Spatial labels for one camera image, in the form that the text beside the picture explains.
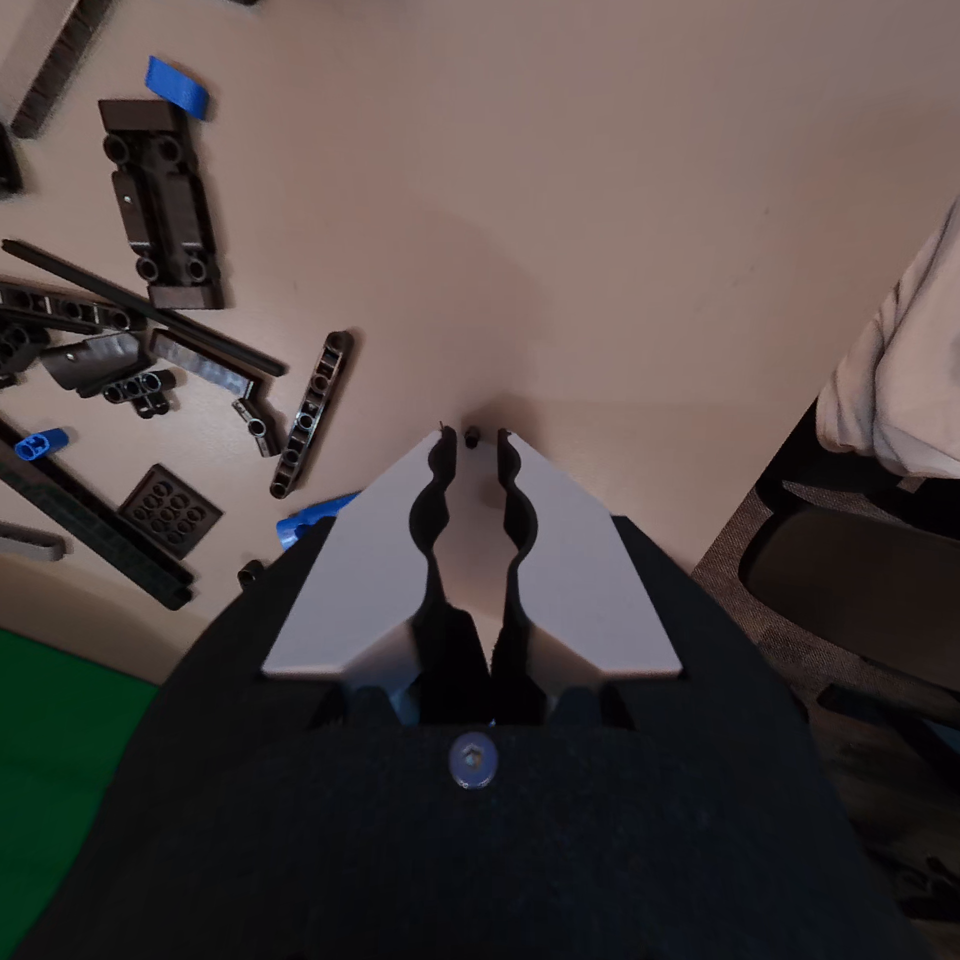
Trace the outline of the blue lego pin connector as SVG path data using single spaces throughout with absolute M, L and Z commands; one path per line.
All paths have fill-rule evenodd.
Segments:
M 19 439 L 13 446 L 15 455 L 24 462 L 37 462 L 66 449 L 71 443 L 63 428 L 50 428 Z

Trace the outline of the blue flat lego tile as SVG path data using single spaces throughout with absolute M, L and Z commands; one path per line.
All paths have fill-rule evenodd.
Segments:
M 200 122 L 208 119 L 210 91 L 197 79 L 164 59 L 150 55 L 145 74 L 147 90 Z

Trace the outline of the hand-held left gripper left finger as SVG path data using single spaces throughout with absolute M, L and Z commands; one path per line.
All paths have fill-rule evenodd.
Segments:
M 404 725 L 421 717 L 417 630 L 446 603 L 435 545 L 450 521 L 455 430 L 432 431 L 342 508 L 267 654 L 276 681 L 378 688 Z

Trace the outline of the black office chair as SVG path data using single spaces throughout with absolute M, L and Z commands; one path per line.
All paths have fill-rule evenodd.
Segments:
M 834 452 L 811 403 L 754 485 L 769 517 L 738 579 L 834 647 L 958 701 L 959 483 Z

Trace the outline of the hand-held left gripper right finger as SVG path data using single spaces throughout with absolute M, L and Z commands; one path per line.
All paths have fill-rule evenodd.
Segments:
M 519 434 L 497 477 L 514 547 L 490 664 L 498 725 L 540 725 L 573 690 L 675 681 L 683 666 L 613 515 Z

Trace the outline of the green plastic bin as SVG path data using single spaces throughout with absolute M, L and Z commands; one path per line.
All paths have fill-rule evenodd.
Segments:
M 1 957 L 83 846 L 159 687 L 1 631 Z

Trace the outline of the spread of black lego beams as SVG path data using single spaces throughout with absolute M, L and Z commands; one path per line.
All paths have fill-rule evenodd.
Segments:
M 258 374 L 285 367 L 181 314 L 224 307 L 210 210 L 188 116 L 156 99 L 100 101 L 102 149 L 114 164 L 114 196 L 136 271 L 148 298 L 118 288 L 35 247 L 3 241 L 2 250 L 102 302 L 2 282 L 2 388 L 38 359 L 66 374 L 66 390 L 127 403 L 141 419 L 169 410 L 176 385 L 159 358 L 226 390 L 260 455 L 277 458 L 270 495 L 297 485 L 354 350 L 348 331 L 327 335 L 288 438 L 258 404 Z M 2 422 L 2 483 L 97 554 L 164 608 L 191 601 L 194 578 L 180 563 L 221 512 L 168 470 L 154 466 L 121 510 L 111 510 L 53 458 L 21 461 L 23 438 Z

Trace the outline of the person's white shirt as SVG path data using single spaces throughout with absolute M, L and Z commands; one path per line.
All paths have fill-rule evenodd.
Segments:
M 827 378 L 814 423 L 827 451 L 959 479 L 958 199 Z

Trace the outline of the blue curved lego panel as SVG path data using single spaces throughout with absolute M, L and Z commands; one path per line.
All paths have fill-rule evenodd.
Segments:
M 294 546 L 318 522 L 336 519 L 341 510 L 351 504 L 361 493 L 361 490 L 357 490 L 325 499 L 276 522 L 275 532 L 282 550 L 286 551 Z

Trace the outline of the grey lego liftarm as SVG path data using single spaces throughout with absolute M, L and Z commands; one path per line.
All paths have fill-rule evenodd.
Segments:
M 57 535 L 1 522 L 1 555 L 42 563 L 66 556 L 66 542 Z

